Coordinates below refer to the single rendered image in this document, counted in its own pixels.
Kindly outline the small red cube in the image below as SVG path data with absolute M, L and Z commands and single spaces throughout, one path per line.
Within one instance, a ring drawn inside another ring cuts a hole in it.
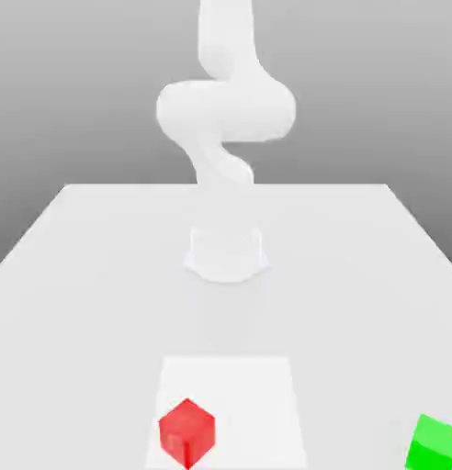
M 190 398 L 185 398 L 159 421 L 160 445 L 186 470 L 216 443 L 216 420 Z

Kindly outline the small green cube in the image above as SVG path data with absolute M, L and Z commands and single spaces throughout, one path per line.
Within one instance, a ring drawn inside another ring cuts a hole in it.
M 407 470 L 452 470 L 452 425 L 421 414 L 407 453 Z

